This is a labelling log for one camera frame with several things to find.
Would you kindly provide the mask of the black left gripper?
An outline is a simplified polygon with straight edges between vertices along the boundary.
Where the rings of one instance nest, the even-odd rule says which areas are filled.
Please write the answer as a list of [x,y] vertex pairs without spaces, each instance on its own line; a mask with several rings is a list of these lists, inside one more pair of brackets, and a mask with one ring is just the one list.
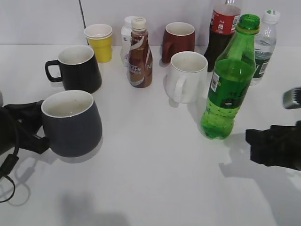
[[13,147],[38,154],[49,149],[49,139],[37,135],[42,126],[43,102],[8,104],[0,108],[0,154]]

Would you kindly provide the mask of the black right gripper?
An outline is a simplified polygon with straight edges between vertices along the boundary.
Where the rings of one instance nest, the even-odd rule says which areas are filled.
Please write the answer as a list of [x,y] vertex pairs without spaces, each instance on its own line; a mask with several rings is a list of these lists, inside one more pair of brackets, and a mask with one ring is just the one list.
[[267,167],[301,170],[301,122],[293,126],[272,125],[267,130],[247,129],[250,160]]

